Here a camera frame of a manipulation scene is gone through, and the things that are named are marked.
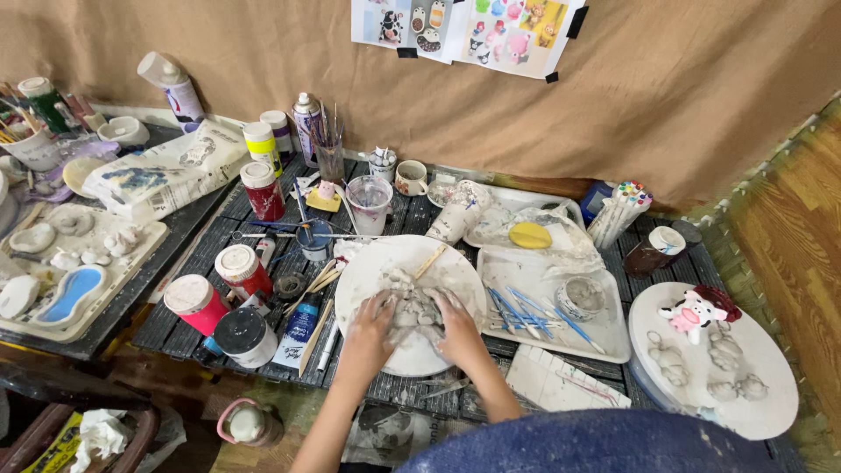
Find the yellow sponge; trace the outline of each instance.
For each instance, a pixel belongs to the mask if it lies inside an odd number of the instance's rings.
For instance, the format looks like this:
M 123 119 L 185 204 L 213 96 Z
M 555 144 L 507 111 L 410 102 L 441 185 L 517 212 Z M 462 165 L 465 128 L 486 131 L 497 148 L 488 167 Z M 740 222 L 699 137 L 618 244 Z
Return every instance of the yellow sponge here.
M 508 231 L 508 237 L 518 247 L 529 249 L 549 248 L 552 246 L 552 237 L 549 231 L 530 221 L 522 221 Z
M 307 196 L 307 205 L 328 212 L 337 212 L 341 206 L 341 197 L 339 194 L 333 194 L 332 199 L 324 199 L 318 195 L 318 189 L 313 189 Z

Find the left hand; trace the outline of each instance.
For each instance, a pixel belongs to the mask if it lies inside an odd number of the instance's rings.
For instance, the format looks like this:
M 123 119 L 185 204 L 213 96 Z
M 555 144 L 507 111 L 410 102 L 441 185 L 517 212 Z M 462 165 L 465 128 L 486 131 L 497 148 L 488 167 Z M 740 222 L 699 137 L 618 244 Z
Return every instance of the left hand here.
M 394 352 L 387 334 L 396 306 L 397 298 L 391 296 L 391 290 L 362 301 L 341 348 L 335 382 L 368 388 Z

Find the tape roll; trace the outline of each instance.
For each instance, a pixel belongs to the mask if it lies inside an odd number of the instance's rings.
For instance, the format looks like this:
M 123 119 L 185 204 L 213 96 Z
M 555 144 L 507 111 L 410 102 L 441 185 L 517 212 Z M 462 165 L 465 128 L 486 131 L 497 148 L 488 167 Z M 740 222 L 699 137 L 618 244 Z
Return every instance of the tape roll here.
M 274 293 L 283 302 L 298 299 L 307 289 L 304 275 L 301 273 L 286 274 L 274 282 Z

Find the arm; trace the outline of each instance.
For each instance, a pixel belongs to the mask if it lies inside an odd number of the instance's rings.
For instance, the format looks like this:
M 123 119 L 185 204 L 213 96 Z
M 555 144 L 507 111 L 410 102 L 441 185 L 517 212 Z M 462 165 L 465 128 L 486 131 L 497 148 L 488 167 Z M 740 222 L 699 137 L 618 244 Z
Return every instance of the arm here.
M 336 377 L 313 427 L 290 471 L 324 473 L 339 470 L 341 453 L 351 431 L 353 413 L 374 376 L 389 360 L 394 346 L 386 341 L 397 300 L 384 290 L 359 306 L 341 349 Z
M 438 344 L 438 349 L 461 368 L 476 385 L 482 397 L 484 410 L 491 423 L 516 419 L 522 415 L 520 403 L 505 383 L 496 363 L 484 346 L 473 318 L 464 309 L 462 302 L 447 288 L 424 290 L 435 300 L 444 319 L 447 338 Z

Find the person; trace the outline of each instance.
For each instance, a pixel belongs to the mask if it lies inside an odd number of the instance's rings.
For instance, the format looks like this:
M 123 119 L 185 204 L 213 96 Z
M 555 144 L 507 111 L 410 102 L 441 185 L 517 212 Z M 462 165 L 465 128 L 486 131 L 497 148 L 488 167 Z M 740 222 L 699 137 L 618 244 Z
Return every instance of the person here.
M 749 442 L 694 417 L 626 409 L 523 417 L 462 302 L 447 288 L 424 291 L 438 305 L 444 321 L 445 338 L 438 349 L 473 382 L 489 425 L 421 452 L 400 471 L 780 471 L 762 443 Z M 339 470 L 354 412 L 394 351 L 387 335 L 396 303 L 391 291 L 383 290 L 359 306 L 330 391 L 291 472 Z

